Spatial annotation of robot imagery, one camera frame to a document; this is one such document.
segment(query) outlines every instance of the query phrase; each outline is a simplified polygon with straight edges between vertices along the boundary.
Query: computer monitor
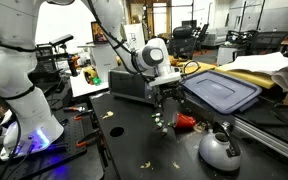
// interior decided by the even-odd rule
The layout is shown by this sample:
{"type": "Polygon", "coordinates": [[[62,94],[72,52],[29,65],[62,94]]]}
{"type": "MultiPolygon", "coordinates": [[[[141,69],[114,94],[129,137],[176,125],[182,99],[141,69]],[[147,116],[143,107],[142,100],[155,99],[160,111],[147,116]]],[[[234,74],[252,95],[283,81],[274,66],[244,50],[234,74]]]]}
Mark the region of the computer monitor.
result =
{"type": "Polygon", "coordinates": [[[105,37],[102,28],[97,22],[91,22],[92,26],[92,37],[94,44],[96,43],[107,43],[107,38],[105,37]]]}
{"type": "Polygon", "coordinates": [[[182,21],[182,26],[191,26],[193,29],[196,29],[196,24],[196,20],[182,21]]]}
{"type": "Polygon", "coordinates": [[[124,25],[127,44],[130,49],[138,50],[145,46],[142,24],[124,25]]]}

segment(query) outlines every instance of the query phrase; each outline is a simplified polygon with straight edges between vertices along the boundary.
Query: white kettle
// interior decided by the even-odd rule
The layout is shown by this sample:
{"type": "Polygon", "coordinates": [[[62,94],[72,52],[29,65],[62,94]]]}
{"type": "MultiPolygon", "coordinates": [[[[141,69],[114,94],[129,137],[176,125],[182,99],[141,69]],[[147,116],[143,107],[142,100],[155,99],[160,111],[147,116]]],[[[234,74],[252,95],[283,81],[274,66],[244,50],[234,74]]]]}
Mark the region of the white kettle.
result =
{"type": "Polygon", "coordinates": [[[220,125],[223,133],[213,133],[210,128],[199,144],[199,153],[204,161],[222,171],[235,171],[242,161],[238,144],[227,131],[229,125],[227,122],[220,125]]]}

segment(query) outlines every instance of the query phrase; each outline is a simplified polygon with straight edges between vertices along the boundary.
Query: small debris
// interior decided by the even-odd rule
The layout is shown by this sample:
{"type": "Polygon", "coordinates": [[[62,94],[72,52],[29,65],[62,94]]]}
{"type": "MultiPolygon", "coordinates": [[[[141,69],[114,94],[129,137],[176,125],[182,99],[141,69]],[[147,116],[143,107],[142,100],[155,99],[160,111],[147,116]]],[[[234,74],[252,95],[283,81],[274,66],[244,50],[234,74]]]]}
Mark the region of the small debris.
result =
{"type": "Polygon", "coordinates": [[[199,122],[193,127],[193,129],[197,133],[202,133],[204,131],[205,127],[206,127],[205,123],[199,122]]]}
{"type": "Polygon", "coordinates": [[[179,169],[180,166],[178,164],[176,164],[176,162],[173,162],[173,166],[176,168],[176,169],[179,169]]]}
{"type": "Polygon", "coordinates": [[[163,124],[162,124],[162,123],[157,123],[157,126],[158,126],[159,128],[161,128],[161,127],[163,126],[163,124]]]}
{"type": "Polygon", "coordinates": [[[161,113],[152,114],[152,118],[161,117],[161,116],[162,116],[161,113]]]}
{"type": "Polygon", "coordinates": [[[150,166],[151,166],[151,162],[148,161],[147,163],[145,163],[145,165],[142,165],[140,168],[142,168],[142,169],[147,169],[147,168],[149,168],[150,166]]]}
{"type": "Polygon", "coordinates": [[[108,111],[108,112],[106,113],[106,115],[105,115],[102,119],[111,117],[111,116],[113,116],[113,115],[114,115],[114,113],[113,113],[112,111],[108,111]]]}
{"type": "Polygon", "coordinates": [[[167,125],[170,126],[170,127],[173,127],[174,123],[169,122],[169,123],[167,123],[167,125]]]}
{"type": "Polygon", "coordinates": [[[163,128],[162,132],[161,132],[161,135],[162,136],[165,136],[167,134],[167,128],[163,128]]]}

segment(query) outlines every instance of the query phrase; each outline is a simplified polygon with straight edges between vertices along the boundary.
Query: gray device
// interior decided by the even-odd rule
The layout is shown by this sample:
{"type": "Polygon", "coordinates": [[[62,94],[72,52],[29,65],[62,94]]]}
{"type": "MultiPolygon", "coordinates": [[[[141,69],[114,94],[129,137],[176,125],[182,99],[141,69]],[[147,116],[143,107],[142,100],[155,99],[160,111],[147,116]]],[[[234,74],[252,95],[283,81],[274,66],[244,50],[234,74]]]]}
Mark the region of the gray device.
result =
{"type": "MultiPolygon", "coordinates": [[[[154,77],[153,71],[146,72],[145,76],[154,77]]],[[[119,66],[109,71],[109,89],[114,96],[156,104],[155,95],[159,88],[149,86],[141,75],[132,75],[124,67],[119,66]]]]}

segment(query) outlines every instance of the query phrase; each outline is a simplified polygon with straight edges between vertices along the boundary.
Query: red object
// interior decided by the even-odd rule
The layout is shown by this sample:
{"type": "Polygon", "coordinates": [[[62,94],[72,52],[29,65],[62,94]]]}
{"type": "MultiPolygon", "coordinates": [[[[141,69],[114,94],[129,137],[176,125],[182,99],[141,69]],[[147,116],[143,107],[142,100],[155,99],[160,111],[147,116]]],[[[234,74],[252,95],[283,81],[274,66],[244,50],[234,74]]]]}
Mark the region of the red object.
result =
{"type": "Polygon", "coordinates": [[[193,128],[196,124],[195,118],[177,113],[177,121],[174,124],[175,128],[193,128]]]}

